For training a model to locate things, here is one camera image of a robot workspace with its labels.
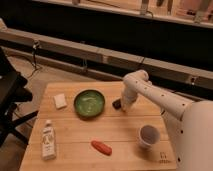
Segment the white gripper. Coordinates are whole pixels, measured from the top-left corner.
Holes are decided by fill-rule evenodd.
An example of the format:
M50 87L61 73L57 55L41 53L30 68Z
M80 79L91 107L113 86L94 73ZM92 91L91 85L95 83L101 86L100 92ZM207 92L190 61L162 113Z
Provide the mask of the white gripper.
M125 94L122 94L121 100L115 100L112 105L115 109L121 108L124 112L127 112L130 110L131 106L133 105L133 102Z

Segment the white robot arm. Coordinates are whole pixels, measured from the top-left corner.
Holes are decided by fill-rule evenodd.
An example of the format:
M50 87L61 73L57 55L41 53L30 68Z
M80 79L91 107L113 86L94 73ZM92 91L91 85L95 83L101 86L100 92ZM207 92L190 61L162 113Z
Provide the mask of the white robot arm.
M177 152L179 171L213 171L213 101L194 101L159 88L145 70L123 77L124 89L112 105L128 111L141 94L181 123Z

